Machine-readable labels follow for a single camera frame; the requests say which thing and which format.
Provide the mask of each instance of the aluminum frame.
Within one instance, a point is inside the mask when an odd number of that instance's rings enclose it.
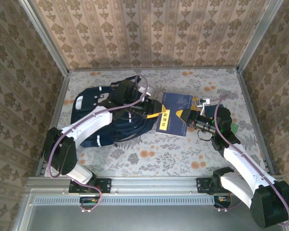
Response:
[[[39,36],[41,37],[42,41],[44,42],[47,50],[53,57],[53,60],[56,62],[58,68],[60,69],[62,75],[66,77],[68,75],[68,68],[65,64],[64,59],[62,58],[60,52],[57,50],[56,46],[53,43],[53,40],[47,29],[45,28],[44,24],[42,23],[39,14],[35,10],[31,0],[19,0],[20,4],[24,8],[25,12],[27,13],[30,21],[32,22],[34,28],[38,32]]]
[[[261,39],[263,38],[264,34],[266,33],[271,21],[275,17],[279,7],[283,3],[283,0],[272,0],[269,1],[267,8],[261,17],[251,39],[248,43],[246,49],[244,50],[239,63],[237,64],[239,72],[243,72],[245,67],[247,66],[250,58],[254,54],[256,48],[258,47]]]
[[[54,111],[53,111],[53,117],[52,117],[52,121],[50,123],[49,129],[56,127],[59,123],[60,114],[61,114],[61,110],[63,107],[66,92],[68,90],[69,81],[70,81],[69,76],[64,77],[62,85],[61,85],[60,93],[58,96],[58,100],[57,100],[56,106],[55,106]],[[45,162],[41,158],[39,160],[39,165],[38,165],[37,171],[35,173],[36,177],[39,177],[42,175],[42,170],[43,170],[44,164],[45,164]]]
[[[198,193],[196,178],[192,177],[109,177],[112,179],[112,189],[109,194],[103,194],[103,198],[116,197],[152,197],[160,196],[167,198],[208,197],[205,193]],[[68,193],[70,179],[59,177],[30,177],[24,192],[24,198],[17,214],[14,231],[26,231],[31,218],[35,198],[38,196],[48,197],[71,197],[71,196],[98,196],[98,193]]]
[[[264,161],[267,164],[267,168],[269,170],[269,173],[271,175],[274,175],[276,173],[275,173],[275,170],[273,168],[273,164],[272,164],[270,155],[269,155],[268,150],[266,148],[264,138],[263,138],[263,135],[261,133],[261,129],[260,129],[260,126],[259,126],[259,123],[257,120],[257,116],[255,113],[254,107],[252,106],[250,95],[249,95],[249,92],[247,90],[247,86],[246,86],[242,72],[237,71],[237,78],[239,80],[240,87],[242,89],[243,97],[245,100],[245,104],[247,106],[247,111],[250,115],[251,124],[254,128],[254,131],[255,131],[255,135],[256,135],[256,139],[258,141],[258,146],[259,146],[260,152],[264,155],[264,158],[265,158]]]
[[[90,71],[135,71],[140,73],[141,71],[151,70],[206,70],[206,69],[235,69],[235,66],[169,66],[169,67],[120,67],[120,68],[97,68],[97,69],[71,69],[70,72],[90,72]]]

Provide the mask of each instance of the floral tablecloth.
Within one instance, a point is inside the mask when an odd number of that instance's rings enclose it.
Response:
[[[70,124],[75,97],[88,87],[109,86],[135,74],[145,75],[156,89],[153,98],[161,101],[163,92],[191,94],[216,99],[228,94],[223,102],[239,124],[237,136],[247,152],[264,169],[262,156],[234,69],[144,70],[71,72],[62,108],[59,128]],[[153,129],[131,141],[100,148],[77,149],[81,164],[98,176],[200,176],[230,166],[211,145],[201,141],[193,129],[186,137],[163,135]]]

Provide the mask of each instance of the book cover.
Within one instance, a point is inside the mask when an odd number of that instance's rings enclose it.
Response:
[[[159,115],[156,132],[185,137],[187,124],[176,115],[176,112],[191,108],[192,100],[192,95],[165,92],[162,104],[166,107],[166,112]]]

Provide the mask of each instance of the floral wallpaper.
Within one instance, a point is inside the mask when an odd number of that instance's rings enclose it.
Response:
[[[289,0],[284,0],[244,70],[276,168],[289,184]]]
[[[236,66],[268,0],[33,0],[69,69]]]
[[[111,82],[134,76],[135,71],[70,72],[70,82],[58,127],[70,125],[73,102],[88,87],[109,86]],[[223,102],[239,125],[237,136],[251,157],[264,168],[234,69],[143,70],[148,83],[155,88],[152,96],[161,101],[163,92],[191,94],[217,99],[228,94]],[[186,137],[156,132],[156,124],[148,133],[131,141],[97,148],[77,149],[80,164],[98,176],[200,176],[230,166],[214,150],[211,142],[201,141],[197,131],[189,128]]]
[[[62,80],[18,1],[0,0],[0,231],[35,174]]]

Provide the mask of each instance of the mounting plate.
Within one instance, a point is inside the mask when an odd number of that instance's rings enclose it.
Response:
[[[215,193],[228,193],[224,188],[216,188],[211,186],[212,178],[196,178],[198,193],[207,193],[213,195]]]
[[[111,178],[97,178],[94,184],[95,187],[99,188],[102,193],[110,193],[111,190]],[[68,188],[69,193],[93,193],[94,189],[87,188],[76,184],[71,181]]]

